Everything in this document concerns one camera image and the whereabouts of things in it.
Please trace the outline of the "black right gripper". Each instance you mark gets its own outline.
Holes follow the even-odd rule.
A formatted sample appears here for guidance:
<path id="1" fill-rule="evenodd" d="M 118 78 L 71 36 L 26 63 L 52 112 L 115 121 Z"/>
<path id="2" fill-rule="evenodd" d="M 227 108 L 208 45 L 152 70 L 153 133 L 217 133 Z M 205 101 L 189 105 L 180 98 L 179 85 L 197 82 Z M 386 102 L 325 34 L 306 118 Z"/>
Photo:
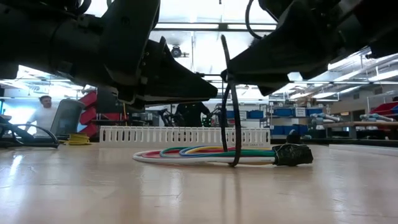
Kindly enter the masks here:
<path id="1" fill-rule="evenodd" d="M 311 79 L 373 40 L 369 1 L 259 1 L 277 20 L 276 30 L 244 50 L 221 76 L 256 85 L 267 96 L 299 72 Z"/>

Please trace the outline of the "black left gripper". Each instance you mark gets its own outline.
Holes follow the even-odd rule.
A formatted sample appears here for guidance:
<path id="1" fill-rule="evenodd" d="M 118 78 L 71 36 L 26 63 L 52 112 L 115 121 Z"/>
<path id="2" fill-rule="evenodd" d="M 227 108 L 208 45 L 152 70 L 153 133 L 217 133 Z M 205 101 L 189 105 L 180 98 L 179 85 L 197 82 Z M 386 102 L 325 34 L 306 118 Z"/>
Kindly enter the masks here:
<path id="1" fill-rule="evenodd" d="M 115 0 L 102 15 L 99 58 L 104 80 L 98 86 L 141 110 L 146 105 L 207 101 L 217 87 L 179 64 L 166 39 L 149 40 L 159 18 L 159 0 Z"/>

